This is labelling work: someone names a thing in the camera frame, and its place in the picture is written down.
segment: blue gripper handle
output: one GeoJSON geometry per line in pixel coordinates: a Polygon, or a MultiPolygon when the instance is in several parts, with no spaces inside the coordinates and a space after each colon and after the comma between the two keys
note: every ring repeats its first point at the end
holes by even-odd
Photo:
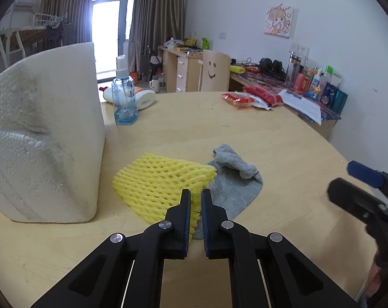
{"type": "Polygon", "coordinates": [[[359,179],[374,189],[381,188],[384,185],[384,178],[378,171],[356,161],[348,163],[347,172],[350,176],[359,179]]]}

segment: toiletry bottle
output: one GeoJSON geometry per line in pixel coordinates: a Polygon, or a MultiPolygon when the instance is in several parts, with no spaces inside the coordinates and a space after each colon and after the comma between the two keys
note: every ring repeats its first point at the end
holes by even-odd
{"type": "Polygon", "coordinates": [[[133,78],[128,73],[128,60],[125,55],[117,57],[117,78],[113,80],[112,92],[115,123],[134,124],[138,118],[136,91],[133,78]]]}
{"type": "Polygon", "coordinates": [[[314,67],[312,70],[311,70],[311,79],[310,79],[310,85],[312,83],[312,80],[314,79],[314,76],[317,75],[318,73],[318,68],[317,67],[314,67]]]}
{"type": "Polygon", "coordinates": [[[307,91],[307,96],[310,97],[310,98],[314,98],[316,99],[317,98],[317,94],[319,93],[318,91],[318,86],[319,86],[319,83],[320,83],[320,78],[321,78],[321,75],[322,75],[322,69],[320,68],[317,72],[317,74],[314,76],[314,78],[312,79],[312,83],[310,85],[310,88],[308,89],[307,91]]]}
{"type": "Polygon", "coordinates": [[[331,82],[331,76],[332,76],[333,72],[334,72],[334,68],[332,68],[330,65],[328,65],[325,68],[324,75],[320,79],[319,86],[320,86],[321,90],[320,90],[320,93],[317,96],[317,100],[319,100],[320,102],[321,102],[321,97],[324,94],[325,88],[327,87],[327,83],[331,82]]]}
{"type": "MultiPolygon", "coordinates": [[[[148,108],[151,104],[154,103],[155,100],[155,92],[149,89],[144,89],[140,87],[135,87],[136,89],[136,103],[137,103],[137,109],[143,110],[145,108],[148,108]]],[[[109,87],[100,87],[100,91],[103,92],[103,98],[107,101],[112,103],[113,102],[113,92],[112,89],[109,87]]],[[[127,105],[127,97],[125,96],[124,92],[121,92],[119,96],[120,104],[127,105]]]]}
{"type": "Polygon", "coordinates": [[[302,84],[304,83],[306,76],[302,73],[299,73],[297,75],[297,78],[294,82],[294,90],[296,91],[302,91],[302,84]]]}
{"type": "Polygon", "coordinates": [[[302,90],[304,92],[306,92],[310,87],[310,80],[311,80],[311,72],[306,71],[306,73],[304,74],[304,82],[302,83],[302,90]]]}

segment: white foam box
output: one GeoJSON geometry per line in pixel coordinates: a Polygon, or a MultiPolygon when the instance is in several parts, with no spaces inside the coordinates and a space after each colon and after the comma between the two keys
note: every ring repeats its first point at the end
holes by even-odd
{"type": "Polygon", "coordinates": [[[0,74],[0,211],[21,222],[93,218],[105,140],[93,43],[0,74]]]}

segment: wooden table surface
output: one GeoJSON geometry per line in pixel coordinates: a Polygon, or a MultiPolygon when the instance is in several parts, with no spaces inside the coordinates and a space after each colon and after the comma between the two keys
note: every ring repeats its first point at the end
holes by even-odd
{"type": "MultiPolygon", "coordinates": [[[[328,183],[347,177],[347,161],[297,116],[286,108],[238,110],[220,93],[159,95],[133,126],[116,126],[112,106],[102,108],[106,144],[96,217],[23,224],[0,213],[0,289],[14,308],[30,307],[110,234],[129,236],[148,226],[112,189],[119,169],[144,152],[205,164],[222,143],[256,165],[264,180],[235,221],[257,234],[282,233],[356,295],[376,247],[360,221],[327,199],[328,183]]],[[[231,307],[228,262],[206,259],[203,242],[193,240],[186,260],[166,260],[161,300],[164,308],[231,307]]]]}
{"type": "Polygon", "coordinates": [[[178,56],[183,56],[183,57],[188,58],[188,59],[202,59],[203,58],[203,52],[190,52],[190,54],[187,54],[187,53],[189,53],[188,51],[172,50],[172,49],[166,48],[165,46],[159,46],[158,49],[160,51],[167,51],[169,53],[172,53],[172,54],[175,54],[178,56]]]}

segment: white spray nozzle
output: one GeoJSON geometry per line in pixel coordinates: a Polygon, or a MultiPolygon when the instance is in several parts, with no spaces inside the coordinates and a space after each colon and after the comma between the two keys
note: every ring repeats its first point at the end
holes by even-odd
{"type": "Polygon", "coordinates": [[[129,76],[128,59],[125,55],[117,57],[117,79],[125,79],[129,76]]]}

